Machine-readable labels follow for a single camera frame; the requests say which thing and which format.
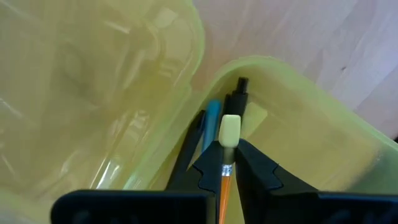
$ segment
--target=translucent plastic bin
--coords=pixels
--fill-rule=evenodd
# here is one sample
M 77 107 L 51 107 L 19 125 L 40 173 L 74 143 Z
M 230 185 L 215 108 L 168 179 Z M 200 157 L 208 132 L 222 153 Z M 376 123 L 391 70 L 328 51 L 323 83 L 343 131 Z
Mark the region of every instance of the translucent plastic bin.
M 0 223 L 132 174 L 146 188 L 203 55 L 192 2 L 5 0 L 0 30 Z
M 242 130 L 264 154 L 320 190 L 398 194 L 398 164 L 393 162 L 398 161 L 398 145 L 273 58 L 247 57 L 225 65 L 206 91 L 192 93 L 180 117 L 192 119 L 210 99 L 223 100 L 238 77 L 249 78 L 248 103 L 267 111 L 254 132 Z M 261 110 L 245 116 L 256 117 Z M 182 140 L 162 164 L 152 189 L 165 187 Z M 235 179 L 226 223 L 243 223 Z

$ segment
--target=wooden table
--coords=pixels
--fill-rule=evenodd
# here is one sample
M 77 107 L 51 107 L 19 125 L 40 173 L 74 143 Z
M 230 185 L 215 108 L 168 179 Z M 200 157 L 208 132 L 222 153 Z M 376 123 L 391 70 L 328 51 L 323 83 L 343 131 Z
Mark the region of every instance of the wooden table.
M 398 1 L 193 0 L 200 73 L 245 55 L 291 64 L 389 137 L 398 135 Z

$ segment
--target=black pen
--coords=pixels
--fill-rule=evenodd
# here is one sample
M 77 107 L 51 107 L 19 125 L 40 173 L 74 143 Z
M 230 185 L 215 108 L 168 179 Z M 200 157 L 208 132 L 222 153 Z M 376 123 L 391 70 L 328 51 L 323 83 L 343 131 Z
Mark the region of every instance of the black pen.
M 198 146 L 203 130 L 205 129 L 205 111 L 201 110 L 189 125 L 187 135 L 182 143 L 181 151 L 178 154 L 177 160 L 167 183 L 166 190 L 172 183 L 181 178 L 187 171 L 189 163 L 191 163 L 195 149 Z

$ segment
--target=pencil eraser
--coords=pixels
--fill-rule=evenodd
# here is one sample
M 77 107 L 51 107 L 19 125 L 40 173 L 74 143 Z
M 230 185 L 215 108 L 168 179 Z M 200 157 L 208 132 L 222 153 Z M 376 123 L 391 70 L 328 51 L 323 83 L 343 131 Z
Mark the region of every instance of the pencil eraser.
M 248 138 L 267 118 L 268 112 L 257 103 L 250 102 L 246 106 L 243 115 L 241 136 L 243 139 Z
M 241 136 L 241 117 L 226 114 L 223 116 L 218 134 L 218 141 L 225 148 L 236 148 Z

